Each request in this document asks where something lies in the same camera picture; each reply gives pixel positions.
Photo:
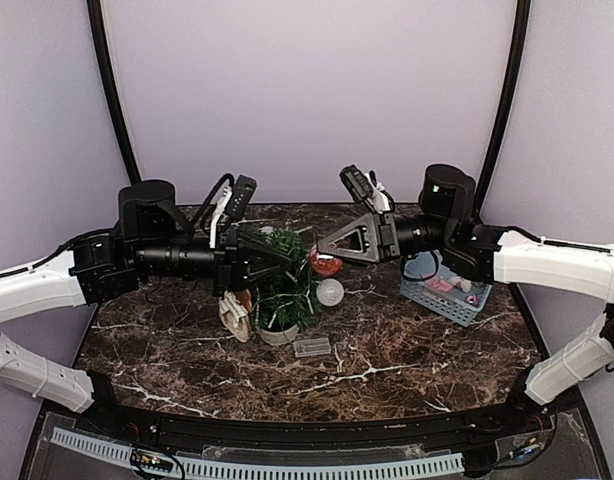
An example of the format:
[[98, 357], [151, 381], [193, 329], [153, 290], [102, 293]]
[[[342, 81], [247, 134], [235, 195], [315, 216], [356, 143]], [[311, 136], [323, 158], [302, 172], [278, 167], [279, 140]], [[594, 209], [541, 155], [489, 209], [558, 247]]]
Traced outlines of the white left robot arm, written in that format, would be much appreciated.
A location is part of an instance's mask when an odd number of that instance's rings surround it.
[[0, 271], [0, 383], [90, 421], [107, 436], [128, 427], [111, 380], [60, 364], [13, 340], [3, 325], [55, 311], [101, 305], [151, 278], [207, 280], [215, 296], [247, 310], [239, 293], [286, 271], [290, 258], [238, 224], [256, 190], [248, 176], [225, 174], [194, 217], [177, 205], [175, 187], [145, 180], [118, 193], [118, 220], [88, 231], [48, 256]]

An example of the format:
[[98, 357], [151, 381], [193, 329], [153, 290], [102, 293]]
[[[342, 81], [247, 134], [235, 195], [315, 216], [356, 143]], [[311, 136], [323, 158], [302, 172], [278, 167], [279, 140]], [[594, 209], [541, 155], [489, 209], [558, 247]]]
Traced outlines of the white tree pot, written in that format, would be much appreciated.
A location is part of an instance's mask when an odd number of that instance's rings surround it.
[[257, 333], [261, 340], [270, 346], [282, 346], [291, 344], [300, 332], [298, 325], [291, 325], [290, 327], [281, 331], [270, 331], [258, 328]]

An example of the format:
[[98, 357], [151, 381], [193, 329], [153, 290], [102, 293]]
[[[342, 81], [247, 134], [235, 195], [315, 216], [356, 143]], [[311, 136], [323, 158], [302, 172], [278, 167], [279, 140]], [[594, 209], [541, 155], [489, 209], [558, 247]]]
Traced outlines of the small green christmas tree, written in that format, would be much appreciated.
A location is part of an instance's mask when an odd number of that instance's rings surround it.
[[300, 235], [294, 235], [294, 249], [289, 257], [291, 266], [281, 275], [271, 277], [252, 292], [253, 327], [281, 331], [291, 325], [306, 330], [314, 325], [319, 313], [316, 299], [316, 276], [309, 263], [309, 251]]

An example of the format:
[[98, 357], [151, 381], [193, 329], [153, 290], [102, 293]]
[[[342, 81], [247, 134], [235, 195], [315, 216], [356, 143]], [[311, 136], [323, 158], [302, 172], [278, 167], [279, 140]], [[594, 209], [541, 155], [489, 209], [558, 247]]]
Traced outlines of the clear string light garland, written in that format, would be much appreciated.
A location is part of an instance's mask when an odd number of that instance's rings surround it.
[[338, 305], [344, 296], [328, 279], [342, 262], [309, 247], [301, 232], [262, 227], [248, 234], [265, 246], [287, 256], [287, 269], [241, 292], [226, 292], [218, 303], [223, 326], [241, 343], [253, 335], [269, 346], [293, 343], [298, 334], [313, 326], [319, 311]]

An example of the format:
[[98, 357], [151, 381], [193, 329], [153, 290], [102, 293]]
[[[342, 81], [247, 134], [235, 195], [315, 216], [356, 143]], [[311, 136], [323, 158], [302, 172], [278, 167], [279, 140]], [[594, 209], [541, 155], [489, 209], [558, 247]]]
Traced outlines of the blue plastic basket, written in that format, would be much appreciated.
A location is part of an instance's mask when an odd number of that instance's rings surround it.
[[400, 293], [442, 317], [468, 327], [487, 303], [491, 284], [467, 280], [442, 264], [438, 251], [400, 261]]

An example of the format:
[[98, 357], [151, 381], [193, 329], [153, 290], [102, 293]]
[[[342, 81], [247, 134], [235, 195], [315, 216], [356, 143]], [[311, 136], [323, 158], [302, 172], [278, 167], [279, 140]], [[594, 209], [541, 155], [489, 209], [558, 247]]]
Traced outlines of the pink bow ornament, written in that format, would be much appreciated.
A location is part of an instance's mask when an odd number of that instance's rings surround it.
[[448, 293], [452, 291], [458, 284], [460, 283], [459, 277], [450, 277], [448, 279], [441, 277], [433, 277], [430, 280], [426, 281], [426, 285], [439, 292]]

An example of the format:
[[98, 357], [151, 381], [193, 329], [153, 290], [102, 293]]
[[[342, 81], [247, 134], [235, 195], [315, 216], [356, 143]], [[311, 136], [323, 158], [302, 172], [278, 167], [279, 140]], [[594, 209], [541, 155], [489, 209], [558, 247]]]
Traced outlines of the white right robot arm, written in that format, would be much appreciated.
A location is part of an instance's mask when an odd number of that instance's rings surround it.
[[391, 195], [376, 179], [351, 165], [340, 172], [363, 216], [321, 239], [321, 254], [354, 263], [406, 263], [421, 253], [459, 276], [485, 284], [533, 286], [560, 300], [588, 298], [597, 305], [589, 326], [547, 359], [521, 374], [497, 424], [508, 434], [521, 432], [562, 393], [614, 365], [614, 244], [590, 244], [537, 236], [519, 226], [480, 220], [473, 178], [446, 164], [424, 173], [420, 213], [396, 213]]

